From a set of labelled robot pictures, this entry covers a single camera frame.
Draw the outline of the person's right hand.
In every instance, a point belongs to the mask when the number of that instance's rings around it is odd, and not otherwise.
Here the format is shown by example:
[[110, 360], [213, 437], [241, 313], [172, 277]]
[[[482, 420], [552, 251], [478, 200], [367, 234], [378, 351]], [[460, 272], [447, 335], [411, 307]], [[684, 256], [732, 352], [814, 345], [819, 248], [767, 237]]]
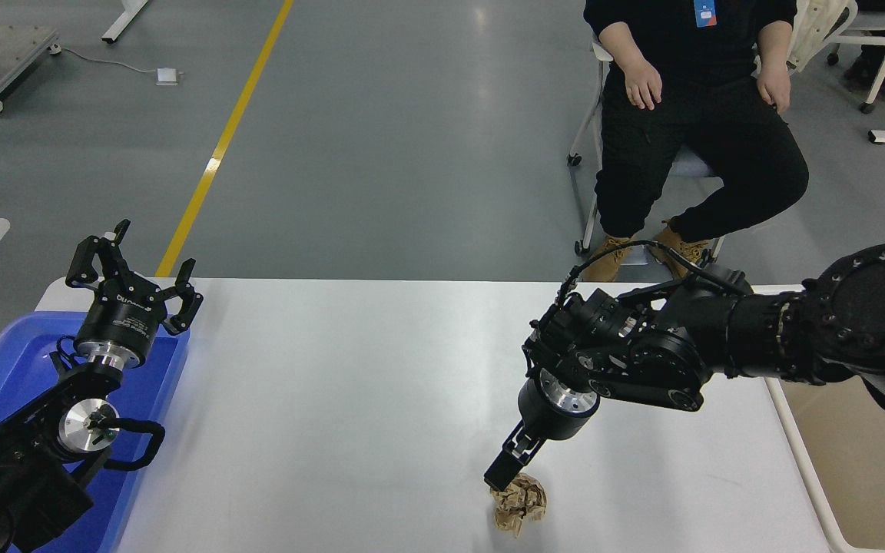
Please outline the person's right hand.
[[621, 68], [629, 104], [640, 110], [654, 110], [661, 103], [661, 76], [646, 59], [638, 59]]

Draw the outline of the person's left hand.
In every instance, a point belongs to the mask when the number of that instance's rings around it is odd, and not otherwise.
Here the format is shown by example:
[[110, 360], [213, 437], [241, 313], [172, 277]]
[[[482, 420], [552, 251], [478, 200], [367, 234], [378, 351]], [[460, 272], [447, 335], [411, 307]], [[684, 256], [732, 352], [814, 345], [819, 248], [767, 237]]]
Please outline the person's left hand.
[[791, 75], [786, 63], [762, 65], [757, 73], [757, 89], [765, 104], [777, 114], [791, 107]]

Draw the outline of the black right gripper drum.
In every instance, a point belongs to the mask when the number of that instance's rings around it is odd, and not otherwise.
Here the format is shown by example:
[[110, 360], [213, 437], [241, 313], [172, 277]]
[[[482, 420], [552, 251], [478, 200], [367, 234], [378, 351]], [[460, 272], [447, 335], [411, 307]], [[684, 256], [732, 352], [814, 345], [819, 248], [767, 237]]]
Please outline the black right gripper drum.
[[562, 441], [593, 417], [601, 398], [594, 392], [573, 391], [558, 380], [527, 380], [517, 402], [525, 436]]

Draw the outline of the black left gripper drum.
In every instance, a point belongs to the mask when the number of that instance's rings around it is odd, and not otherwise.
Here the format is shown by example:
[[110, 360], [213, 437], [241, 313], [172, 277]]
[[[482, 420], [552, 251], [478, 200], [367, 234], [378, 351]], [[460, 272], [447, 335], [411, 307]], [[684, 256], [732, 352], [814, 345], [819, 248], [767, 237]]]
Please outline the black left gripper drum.
[[155, 294], [157, 284], [150, 280], [103, 281], [75, 337], [77, 355], [88, 358], [108, 343], [125, 350], [125, 362], [144, 363], [163, 318], [163, 308], [154, 304]]

